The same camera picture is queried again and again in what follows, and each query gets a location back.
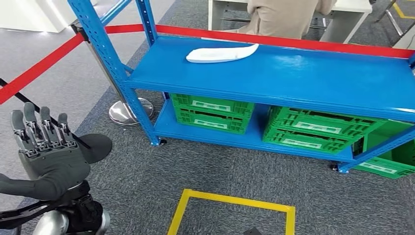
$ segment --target stacked crates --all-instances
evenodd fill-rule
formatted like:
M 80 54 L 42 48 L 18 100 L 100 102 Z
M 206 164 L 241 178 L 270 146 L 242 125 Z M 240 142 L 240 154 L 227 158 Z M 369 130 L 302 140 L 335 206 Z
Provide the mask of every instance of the stacked crates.
M 385 122 L 379 118 L 273 106 L 263 141 L 335 154 Z
M 254 103 L 186 94 L 170 94 L 177 121 L 192 126 L 244 134 Z
M 366 135 L 360 144 L 355 145 L 357 153 L 364 152 L 388 140 L 390 137 L 413 126 L 410 123 L 389 120 L 383 126 Z M 397 179 L 415 172 L 415 141 L 409 141 L 378 157 L 361 163 L 354 169 Z

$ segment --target shelf caster wheel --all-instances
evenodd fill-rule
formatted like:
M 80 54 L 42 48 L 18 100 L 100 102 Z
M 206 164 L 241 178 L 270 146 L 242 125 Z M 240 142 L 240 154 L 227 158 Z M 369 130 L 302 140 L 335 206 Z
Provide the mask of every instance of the shelf caster wheel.
M 339 166 L 337 166 L 337 164 L 332 164 L 332 165 L 330 165 L 330 169 L 335 170 L 335 171 L 339 171 Z

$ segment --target robot finger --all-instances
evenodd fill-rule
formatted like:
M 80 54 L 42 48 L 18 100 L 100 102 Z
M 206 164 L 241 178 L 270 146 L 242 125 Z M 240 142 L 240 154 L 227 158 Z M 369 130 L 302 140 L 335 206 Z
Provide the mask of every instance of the robot finger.
M 35 106 L 29 102 L 24 103 L 23 112 L 29 134 L 33 137 L 33 140 L 37 144 L 39 151 L 50 150 L 49 144 L 44 138 L 43 133 L 37 124 Z
M 39 155 L 36 146 L 33 144 L 26 127 L 23 123 L 23 113 L 20 110 L 13 110 L 11 113 L 11 124 L 13 128 L 14 137 L 20 148 L 28 158 L 35 158 Z
M 68 147 L 76 147 L 76 142 L 73 139 L 72 132 L 68 126 L 68 115 L 63 113 L 58 116 L 59 133 L 62 139 L 62 143 Z
M 62 148 L 59 141 L 58 133 L 50 121 L 50 109 L 48 107 L 40 108 L 40 119 L 42 123 L 42 130 L 44 138 L 48 141 L 52 148 Z

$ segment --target blue metal shelf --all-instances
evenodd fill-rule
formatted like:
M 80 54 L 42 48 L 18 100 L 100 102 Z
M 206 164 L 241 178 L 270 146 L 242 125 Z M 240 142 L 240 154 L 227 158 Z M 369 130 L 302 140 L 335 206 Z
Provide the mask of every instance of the blue metal shelf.
M 152 145 L 159 136 L 339 161 L 339 172 L 415 139 L 415 126 L 352 156 L 351 149 L 330 155 L 261 141 L 268 105 L 415 121 L 415 79 L 410 60 L 261 45 L 252 56 L 218 64 L 192 64 L 186 55 L 201 47 L 240 47 L 242 43 L 158 37 L 149 0 L 136 0 L 151 46 L 131 76 L 121 63 L 104 25 L 129 0 L 120 0 L 100 19 L 90 1 L 68 0 L 105 69 L 127 100 Z M 176 122 L 166 100 L 153 126 L 136 88 L 259 103 L 246 134 L 236 135 Z
M 176 121 L 171 100 L 167 100 L 160 112 L 154 130 L 158 136 L 182 140 L 214 143 L 339 162 L 350 163 L 354 161 L 351 147 L 333 155 L 319 151 L 262 142 L 264 126 L 261 125 L 265 125 L 267 122 L 268 108 L 269 105 L 256 105 L 246 133 L 244 135 L 238 135 L 180 124 Z
M 123 84 L 303 109 L 415 121 L 415 79 L 407 60 L 260 46 L 233 62 L 194 64 L 201 47 L 246 44 L 159 37 Z

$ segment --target silver stanchion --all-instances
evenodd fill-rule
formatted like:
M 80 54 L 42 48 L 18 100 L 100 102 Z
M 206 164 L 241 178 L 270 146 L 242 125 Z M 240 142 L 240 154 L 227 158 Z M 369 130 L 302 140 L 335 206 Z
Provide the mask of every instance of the silver stanchion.
M 88 45 L 88 48 L 90 49 L 90 51 L 92 52 L 94 58 L 98 62 L 99 66 L 101 67 L 102 71 L 104 72 L 105 76 L 107 77 L 108 81 L 110 82 L 111 86 L 113 87 L 115 92 L 118 94 L 118 97 L 120 99 L 120 101 L 116 102 L 115 104 L 113 104 L 111 106 L 111 108 L 108 112 L 111 120 L 113 122 L 115 122 L 116 124 L 123 125 L 123 126 L 137 125 L 138 121 L 137 121 L 136 117 L 134 116 L 133 112 L 131 112 L 131 109 L 128 106 L 127 102 L 125 101 L 124 96 L 122 95 L 122 93 L 120 92 L 118 87 L 116 86 L 116 84 L 114 82 L 114 79 L 111 76 L 111 74 L 105 68 L 104 63 L 102 62 L 101 58 L 96 53 L 95 48 L 93 48 L 93 46 L 90 43 L 87 43 L 87 45 Z M 149 118 L 151 118 L 154 114 L 153 104 L 150 101 L 148 101 L 144 98 L 138 98 L 138 99 L 141 102 L 141 104 L 142 104 L 145 112 L 149 116 Z

